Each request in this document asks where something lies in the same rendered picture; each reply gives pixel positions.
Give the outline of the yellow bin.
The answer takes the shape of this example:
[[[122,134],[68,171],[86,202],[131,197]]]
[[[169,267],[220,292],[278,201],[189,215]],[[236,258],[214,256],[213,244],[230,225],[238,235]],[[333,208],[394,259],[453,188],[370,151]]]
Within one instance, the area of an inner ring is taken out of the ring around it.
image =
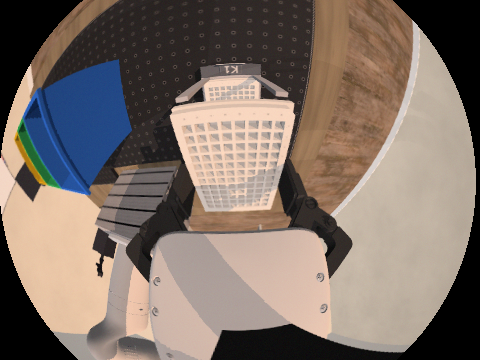
[[[42,179],[42,177],[40,176],[40,174],[38,173],[38,171],[34,169],[35,167],[34,167],[34,165],[32,164],[32,162],[31,162],[30,158],[28,157],[28,155],[26,155],[27,153],[25,153],[26,151],[25,151],[23,145],[21,145],[21,144],[22,144],[22,143],[20,143],[21,140],[20,140],[20,138],[18,138],[18,137],[19,137],[19,135],[18,135],[18,133],[16,132],[16,135],[15,135],[15,138],[16,138],[16,139],[14,138],[14,140],[15,140],[15,143],[16,143],[16,145],[17,145],[17,147],[18,147],[18,149],[19,149],[19,151],[20,151],[20,153],[21,153],[21,155],[22,155],[25,163],[27,164],[28,168],[30,169],[30,171],[32,172],[32,174],[34,175],[34,177],[37,179],[37,181],[38,181],[39,183],[45,185],[46,183],[44,183],[44,180]],[[37,171],[37,172],[36,172],[36,171]]]

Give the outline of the green bin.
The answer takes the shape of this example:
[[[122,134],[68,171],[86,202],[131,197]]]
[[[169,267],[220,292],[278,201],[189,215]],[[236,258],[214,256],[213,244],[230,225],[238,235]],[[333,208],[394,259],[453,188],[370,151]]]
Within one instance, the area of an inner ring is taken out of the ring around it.
[[[24,124],[24,125],[22,125]],[[42,162],[41,158],[39,157],[31,139],[30,139],[30,136],[28,134],[28,131],[26,129],[26,126],[25,126],[25,123],[24,123],[24,120],[23,120],[23,117],[20,121],[20,124],[18,126],[18,130],[17,130],[17,133],[19,135],[19,138],[22,142],[22,145],[28,155],[28,157],[30,158],[32,164],[34,165],[34,167],[36,168],[36,170],[38,171],[38,173],[40,174],[40,176],[42,177],[42,179],[45,181],[46,184],[48,184],[48,186],[51,186],[51,187],[55,187],[55,188],[59,188],[59,189],[62,189],[58,183],[54,180],[54,178],[52,177],[52,175],[49,173],[49,171],[47,170],[47,168],[45,167],[44,163]],[[23,127],[23,128],[22,128]],[[22,129],[20,129],[22,128]],[[26,129],[26,130],[25,130]],[[19,132],[20,131],[20,132]],[[28,137],[29,136],[29,137]],[[30,142],[31,141],[31,142]],[[33,145],[33,146],[32,146]],[[39,157],[39,158],[38,158]],[[41,160],[41,161],[40,161]],[[49,174],[50,175],[49,175]],[[50,177],[51,176],[51,177]],[[57,186],[58,185],[58,186]]]

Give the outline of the blue open-top bin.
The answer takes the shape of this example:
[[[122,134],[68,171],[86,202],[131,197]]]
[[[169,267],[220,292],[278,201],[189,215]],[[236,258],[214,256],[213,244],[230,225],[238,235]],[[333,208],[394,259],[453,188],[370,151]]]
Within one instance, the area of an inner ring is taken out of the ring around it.
[[[58,185],[90,195],[99,171],[132,131],[119,59],[73,73],[42,91],[38,88],[23,120]]]

